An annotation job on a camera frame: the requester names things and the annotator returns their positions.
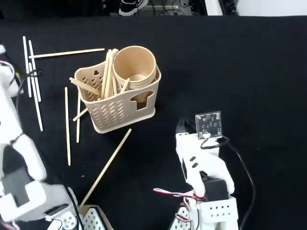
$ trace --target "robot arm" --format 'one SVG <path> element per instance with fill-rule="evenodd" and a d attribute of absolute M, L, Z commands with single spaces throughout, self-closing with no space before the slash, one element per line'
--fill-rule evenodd
<path fill-rule="evenodd" d="M 5 49 L 0 45 L 0 53 Z M 30 221 L 46 218 L 51 221 L 71 213 L 76 216 L 65 187 L 49 185 L 42 180 L 46 169 L 34 142 L 23 133 L 11 97 L 18 93 L 14 68 L 0 61 L 0 219 Z M 3 173 L 3 153 L 6 147 L 20 153 L 27 165 L 13 173 Z"/>
<path fill-rule="evenodd" d="M 217 138 L 208 138 L 203 144 L 204 140 L 195 133 L 195 124 L 189 126 L 186 122 L 178 124 L 176 152 L 185 180 L 193 188 L 191 192 L 205 199 L 186 198 L 191 229 L 238 230 L 236 199 L 230 196 L 235 184 L 225 162 L 219 158 L 219 147 L 201 149 L 201 146 L 216 146 Z M 176 223 L 177 220 L 171 230 L 177 229 Z"/>

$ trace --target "black fabric surface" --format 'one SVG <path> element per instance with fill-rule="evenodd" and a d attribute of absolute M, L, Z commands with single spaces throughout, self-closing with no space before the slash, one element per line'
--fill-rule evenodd
<path fill-rule="evenodd" d="M 162 72 L 153 118 L 131 125 L 132 133 L 88 203 L 99 205 L 115 229 L 167 229 L 180 198 L 155 194 L 154 187 L 184 192 L 175 151 L 182 117 L 222 111 L 231 139 L 257 187 L 247 230 L 291 229 L 302 223 L 306 201 L 304 166 L 307 106 L 307 17 L 80 18 L 24 23 L 1 22 L 0 40 L 24 68 L 22 35 L 35 54 L 95 47 L 141 45 L 152 50 Z M 37 60 L 44 132 L 39 132 L 33 99 L 21 98 L 25 132 L 61 172 L 81 202 L 129 127 L 98 134 L 89 115 L 75 143 L 77 89 L 69 77 L 105 53 Z M 72 166 L 67 166 L 64 87 L 69 89 Z M 242 219 L 250 183 L 237 156 L 220 151 L 235 181 Z M 14 160 L 7 159 L 7 165 Z M 48 179 L 52 171 L 48 169 Z M 24 229 L 44 229 L 44 221 Z"/>

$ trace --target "shoe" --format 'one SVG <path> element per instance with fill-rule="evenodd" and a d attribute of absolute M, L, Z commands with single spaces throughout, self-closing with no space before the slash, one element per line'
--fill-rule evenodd
<path fill-rule="evenodd" d="M 145 7 L 148 0 L 136 0 L 134 2 L 128 2 L 128 0 L 121 0 L 121 5 L 118 14 L 121 16 L 132 16 L 138 10 Z"/>

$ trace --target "beige plastic basket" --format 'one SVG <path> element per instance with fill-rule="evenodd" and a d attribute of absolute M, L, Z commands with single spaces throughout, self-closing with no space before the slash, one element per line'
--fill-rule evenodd
<path fill-rule="evenodd" d="M 101 91 L 105 62 L 95 66 L 80 68 L 75 72 L 75 79 Z M 150 118 L 155 114 L 155 100 L 157 97 L 161 72 L 157 67 L 154 81 L 142 88 L 129 90 L 107 99 L 99 100 L 98 96 L 78 87 L 81 100 L 86 105 L 98 133 L 107 133 L 132 123 Z M 147 101 L 137 103 L 134 97 L 147 94 Z"/>

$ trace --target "white 3d-printed part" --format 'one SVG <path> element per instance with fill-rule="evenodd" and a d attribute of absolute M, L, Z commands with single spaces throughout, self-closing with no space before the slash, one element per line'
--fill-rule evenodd
<path fill-rule="evenodd" d="M 83 218 L 84 230 L 106 230 L 98 212 L 95 208 L 90 208 Z"/>
<path fill-rule="evenodd" d="M 238 219 L 236 199 L 229 196 L 228 200 L 203 202 L 201 206 L 201 220 L 204 223 L 217 223 Z"/>
<path fill-rule="evenodd" d="M 181 207 L 177 213 L 186 218 L 189 218 L 188 210 L 185 207 Z M 191 223 L 185 223 L 175 218 L 169 230 L 191 230 Z"/>

